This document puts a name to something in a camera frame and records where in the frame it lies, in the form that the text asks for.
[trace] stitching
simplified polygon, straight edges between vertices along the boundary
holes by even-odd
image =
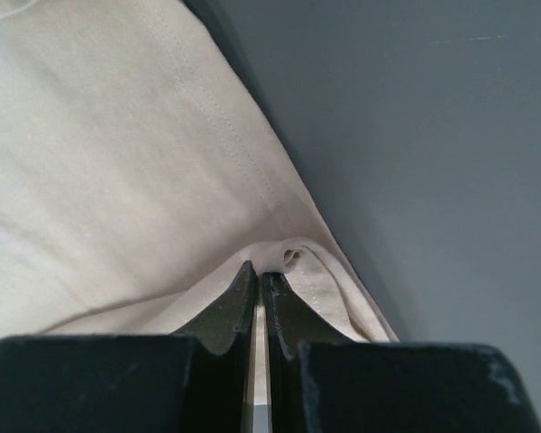
[[[312,295],[313,302],[315,303],[315,310],[316,310],[316,312],[318,314],[321,314],[321,308],[318,307],[318,302],[316,301],[315,287],[313,286],[313,284],[308,279],[307,273],[305,272],[305,270],[302,267],[300,268],[300,272],[303,274],[303,277],[305,277],[305,280],[307,281],[307,285],[310,288],[310,294]]]
[[[232,131],[234,137],[236,137],[236,140],[237,142],[240,144],[241,148],[243,149],[243,152],[244,154],[247,156],[247,158],[249,159],[251,165],[254,167],[254,169],[256,169],[257,171],[257,174],[259,175],[259,179],[262,181],[262,183],[264,184],[264,187],[267,189],[268,192],[270,192],[270,195],[272,196],[272,198],[274,199],[276,205],[277,205],[277,209],[282,213],[282,215],[285,217],[285,220],[286,220],[286,223],[287,225],[289,226],[289,229],[292,229],[292,222],[290,220],[290,217],[289,217],[289,213],[286,211],[286,209],[284,208],[284,206],[282,205],[282,203],[280,202],[280,200],[278,199],[275,191],[271,188],[271,186],[269,185],[269,183],[267,182],[267,180],[262,176],[262,172],[261,172],[261,169],[259,168],[259,166],[256,164],[256,162],[254,161],[254,159],[252,158],[252,156],[249,154],[249,152],[247,151],[246,147],[244,146],[244,142],[243,140],[241,139],[240,135],[236,132],[236,130],[234,129],[233,127],[233,124],[231,123],[231,121],[229,120],[228,116],[226,115],[226,113],[223,111],[222,107],[216,102],[215,98],[205,89],[205,87],[202,85],[202,83],[200,83],[200,81],[198,80],[198,76],[195,74],[195,71],[193,70],[193,68],[190,66],[190,63],[188,61],[188,58],[187,56],[184,54],[184,50],[182,49],[182,45],[179,41],[179,39],[172,33],[172,30],[169,28],[169,26],[166,24],[166,22],[162,19],[162,17],[160,16],[160,14],[158,13],[158,10],[156,8],[156,6],[154,5],[154,2],[153,1],[150,1],[149,4],[151,5],[155,15],[157,15],[159,21],[162,23],[162,26],[164,27],[164,29],[168,32],[168,34],[170,35],[170,37],[174,40],[175,43],[177,43],[177,45],[179,46],[180,48],[180,53],[181,53],[181,56],[183,58],[183,60],[185,61],[190,73],[192,76],[195,77],[196,79],[196,83],[198,85],[198,87],[202,90],[203,93],[205,93],[205,95],[210,99],[210,101],[215,105],[216,109],[218,110],[218,112],[220,113],[220,115],[224,118],[224,120],[226,121],[226,124],[228,125],[229,129]],[[164,44],[164,42],[161,40],[161,38],[159,37],[159,43],[160,45],[162,46],[162,48],[164,49],[164,51],[166,52],[167,56],[169,57],[170,59],[170,65],[176,69],[176,66],[174,64],[174,59],[172,58],[172,55],[170,54],[170,51],[169,49],[166,47],[166,45]],[[249,183],[252,183],[251,181],[251,178],[249,177],[248,173],[244,170],[243,166],[240,164],[240,162],[238,161],[238,159],[236,158],[236,155],[234,155],[234,153],[231,151],[230,149],[230,146],[228,145],[228,142],[225,140],[225,138],[223,137],[223,135],[221,134],[220,132],[220,129],[215,125],[214,121],[213,121],[213,118],[208,114],[208,112],[205,110],[205,108],[200,104],[200,102],[198,102],[197,98],[195,97],[195,95],[188,91],[188,88],[186,87],[186,85],[183,83],[183,80],[182,80],[182,77],[178,76],[179,78],[179,83],[180,85],[185,89],[185,91],[192,96],[192,98],[195,100],[195,102],[197,103],[198,107],[200,108],[200,110],[203,112],[203,114],[206,116],[206,118],[208,119],[208,122],[215,128],[216,130],[216,133],[218,134],[219,138],[223,141],[223,143],[225,144],[225,149],[226,151],[230,154],[230,156],[233,158],[234,162],[236,163],[236,165],[239,167],[239,169],[241,170],[243,176],[247,179],[247,181]],[[269,203],[267,203],[267,201],[262,197],[262,195],[259,193],[259,191],[257,190],[256,191],[257,193],[257,196],[259,197],[259,199],[261,200],[262,203],[264,203],[265,206],[267,206],[269,208],[269,210],[272,212],[272,206],[269,205]],[[279,226],[279,229],[281,232],[283,233],[287,233],[285,231],[285,229],[282,227],[282,224],[280,223],[280,221],[277,221],[277,224]]]

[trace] gray surface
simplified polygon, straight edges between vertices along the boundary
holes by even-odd
[[[218,3],[399,335],[500,347],[541,417],[541,1]]]
[[[252,433],[269,433],[269,406],[266,404],[254,406]]]

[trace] white cloth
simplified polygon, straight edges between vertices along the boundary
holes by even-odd
[[[247,259],[394,337],[184,5],[34,3],[0,0],[0,337],[170,332]]]

